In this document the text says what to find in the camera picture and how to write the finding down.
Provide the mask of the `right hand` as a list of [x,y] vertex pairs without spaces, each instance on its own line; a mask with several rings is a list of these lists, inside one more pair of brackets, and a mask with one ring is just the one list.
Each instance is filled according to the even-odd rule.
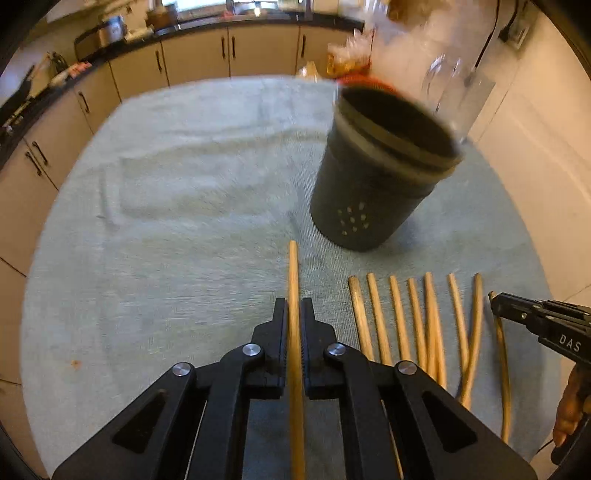
[[590,371],[575,365],[557,407],[552,432],[553,442],[560,447],[572,435],[584,414],[590,414],[590,397],[581,400],[577,394],[584,384],[590,382]]

